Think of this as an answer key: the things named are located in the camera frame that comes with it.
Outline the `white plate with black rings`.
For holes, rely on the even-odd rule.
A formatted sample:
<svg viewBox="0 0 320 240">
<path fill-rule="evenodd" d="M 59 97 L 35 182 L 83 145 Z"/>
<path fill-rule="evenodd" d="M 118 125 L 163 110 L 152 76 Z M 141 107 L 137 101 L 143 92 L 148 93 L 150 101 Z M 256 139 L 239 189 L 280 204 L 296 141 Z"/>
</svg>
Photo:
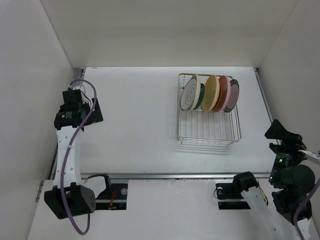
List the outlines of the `white plate with black rings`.
<svg viewBox="0 0 320 240">
<path fill-rule="evenodd" d="M 196 110 L 200 106 L 201 81 L 198 74 L 193 74 L 191 79 L 184 86 L 180 108 L 182 110 Z"/>
</svg>

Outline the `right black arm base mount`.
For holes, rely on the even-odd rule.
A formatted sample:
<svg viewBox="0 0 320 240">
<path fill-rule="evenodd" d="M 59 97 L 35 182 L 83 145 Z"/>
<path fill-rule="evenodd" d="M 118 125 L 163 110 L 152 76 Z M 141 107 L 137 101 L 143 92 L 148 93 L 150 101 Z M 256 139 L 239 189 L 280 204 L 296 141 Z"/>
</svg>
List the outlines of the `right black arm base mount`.
<svg viewBox="0 0 320 240">
<path fill-rule="evenodd" d="M 250 206 L 241 195 L 241 191 L 248 190 L 249 187 L 257 187 L 262 195 L 262 200 L 269 205 L 269 200 L 261 189 L 259 183 L 253 179 L 234 179 L 232 182 L 218 182 L 213 195 L 218 199 L 219 210 L 250 210 Z"/>
</svg>

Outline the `dark green patterned plate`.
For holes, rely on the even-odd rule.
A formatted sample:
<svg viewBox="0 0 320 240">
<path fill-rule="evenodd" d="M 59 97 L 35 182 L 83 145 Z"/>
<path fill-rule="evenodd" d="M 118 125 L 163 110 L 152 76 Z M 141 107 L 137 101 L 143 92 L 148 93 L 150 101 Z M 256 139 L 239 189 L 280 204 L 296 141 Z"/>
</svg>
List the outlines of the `dark green patterned plate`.
<svg viewBox="0 0 320 240">
<path fill-rule="evenodd" d="M 198 101 L 197 101 L 197 104 L 196 106 L 193 108 L 193 110 L 196 110 L 200 107 L 200 105 L 202 104 L 203 102 L 203 99 L 204 99 L 204 96 L 205 96 L 205 85 L 203 83 L 200 84 L 200 94 L 199 94 L 199 98 L 198 98 Z"/>
</svg>

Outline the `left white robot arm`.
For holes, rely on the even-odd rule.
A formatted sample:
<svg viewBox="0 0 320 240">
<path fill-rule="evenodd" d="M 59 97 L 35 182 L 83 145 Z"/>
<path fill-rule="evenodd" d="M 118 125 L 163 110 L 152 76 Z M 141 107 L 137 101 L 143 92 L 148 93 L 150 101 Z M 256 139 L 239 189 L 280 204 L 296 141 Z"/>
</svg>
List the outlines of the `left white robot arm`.
<svg viewBox="0 0 320 240">
<path fill-rule="evenodd" d="M 85 95 L 83 86 L 63 91 L 63 105 L 54 119 L 58 140 L 56 171 L 53 187 L 44 193 L 44 201 L 62 220 L 92 214 L 96 199 L 111 195 L 112 184 L 106 173 L 95 174 L 82 181 L 80 150 L 84 127 L 103 121 L 97 100 Z"/>
</svg>

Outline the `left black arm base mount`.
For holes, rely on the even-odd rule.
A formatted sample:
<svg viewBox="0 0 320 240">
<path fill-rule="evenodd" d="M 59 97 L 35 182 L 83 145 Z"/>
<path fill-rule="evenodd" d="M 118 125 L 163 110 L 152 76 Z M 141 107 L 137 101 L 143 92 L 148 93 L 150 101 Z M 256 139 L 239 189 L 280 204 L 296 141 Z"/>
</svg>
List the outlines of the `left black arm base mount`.
<svg viewBox="0 0 320 240">
<path fill-rule="evenodd" d="M 128 184 L 113 183 L 110 190 L 104 190 L 96 199 L 97 211 L 122 211 L 127 209 Z"/>
</svg>

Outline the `beige yellow plate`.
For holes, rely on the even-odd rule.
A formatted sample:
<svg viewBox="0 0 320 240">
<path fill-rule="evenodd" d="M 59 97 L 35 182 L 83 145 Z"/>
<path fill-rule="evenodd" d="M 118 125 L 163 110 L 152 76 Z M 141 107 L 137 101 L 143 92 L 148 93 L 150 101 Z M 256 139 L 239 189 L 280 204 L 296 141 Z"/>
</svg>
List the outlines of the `beige yellow plate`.
<svg viewBox="0 0 320 240">
<path fill-rule="evenodd" d="M 201 104 L 204 112 L 211 111 L 217 104 L 220 94 L 220 82 L 216 75 L 211 75 L 205 83 L 205 94 Z"/>
</svg>

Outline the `pink plate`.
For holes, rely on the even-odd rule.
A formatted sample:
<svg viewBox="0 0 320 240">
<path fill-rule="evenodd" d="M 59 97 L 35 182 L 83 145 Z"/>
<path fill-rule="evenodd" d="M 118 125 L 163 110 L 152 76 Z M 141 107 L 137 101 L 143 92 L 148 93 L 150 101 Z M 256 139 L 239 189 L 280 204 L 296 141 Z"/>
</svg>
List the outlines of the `pink plate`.
<svg viewBox="0 0 320 240">
<path fill-rule="evenodd" d="M 231 94 L 230 79 L 227 76 L 223 75 L 218 80 L 221 87 L 221 98 L 217 108 L 215 109 L 215 112 L 221 112 L 225 109 Z"/>
</svg>

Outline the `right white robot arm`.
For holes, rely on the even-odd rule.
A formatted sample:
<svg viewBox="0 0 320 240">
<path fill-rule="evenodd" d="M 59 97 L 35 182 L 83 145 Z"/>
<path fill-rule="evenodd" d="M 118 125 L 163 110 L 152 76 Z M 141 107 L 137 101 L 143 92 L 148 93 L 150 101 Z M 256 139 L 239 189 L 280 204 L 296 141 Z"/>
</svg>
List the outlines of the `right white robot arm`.
<svg viewBox="0 0 320 240">
<path fill-rule="evenodd" d="M 300 239 L 304 235 L 298 222 L 312 217 L 311 197 L 320 187 L 310 167 L 302 161 L 320 161 L 320 153 L 308 151 L 301 135 L 290 132 L 275 119 L 265 132 L 269 140 L 279 140 L 280 144 L 270 143 L 269 148 L 275 153 L 274 163 L 268 182 L 278 191 L 271 196 L 276 211 L 291 223 Z M 276 220 L 261 196 L 261 188 L 255 176 L 249 172 L 242 172 L 234 176 L 232 193 L 243 197 L 251 210 L 254 211 L 261 224 L 271 234 L 271 239 L 282 240 L 284 231 L 278 229 Z"/>
</svg>

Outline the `brown yellow patterned plate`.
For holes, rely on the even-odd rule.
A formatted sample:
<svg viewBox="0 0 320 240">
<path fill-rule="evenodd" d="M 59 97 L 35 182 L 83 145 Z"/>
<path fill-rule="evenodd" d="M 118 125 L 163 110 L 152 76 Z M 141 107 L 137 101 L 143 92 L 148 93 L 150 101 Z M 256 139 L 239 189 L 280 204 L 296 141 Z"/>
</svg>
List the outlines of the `brown yellow patterned plate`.
<svg viewBox="0 0 320 240">
<path fill-rule="evenodd" d="M 221 87 L 219 87 L 219 93 L 218 93 L 217 101 L 216 101 L 214 107 L 212 108 L 213 112 L 216 111 L 216 108 L 217 108 L 217 106 L 219 104 L 219 101 L 220 101 L 220 98 L 221 98 L 221 94 L 222 94 L 222 90 L 221 90 Z"/>
</svg>

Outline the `green rimmed white plate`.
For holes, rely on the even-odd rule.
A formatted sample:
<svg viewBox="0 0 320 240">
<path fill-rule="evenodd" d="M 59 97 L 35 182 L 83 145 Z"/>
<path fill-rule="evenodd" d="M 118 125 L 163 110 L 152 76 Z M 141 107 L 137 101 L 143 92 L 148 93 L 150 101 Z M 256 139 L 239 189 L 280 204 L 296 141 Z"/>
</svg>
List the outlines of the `green rimmed white plate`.
<svg viewBox="0 0 320 240">
<path fill-rule="evenodd" d="M 239 93 L 240 93 L 239 82 L 236 79 L 232 79 L 230 81 L 230 97 L 224 109 L 224 112 L 229 113 L 235 108 L 239 99 Z"/>
</svg>

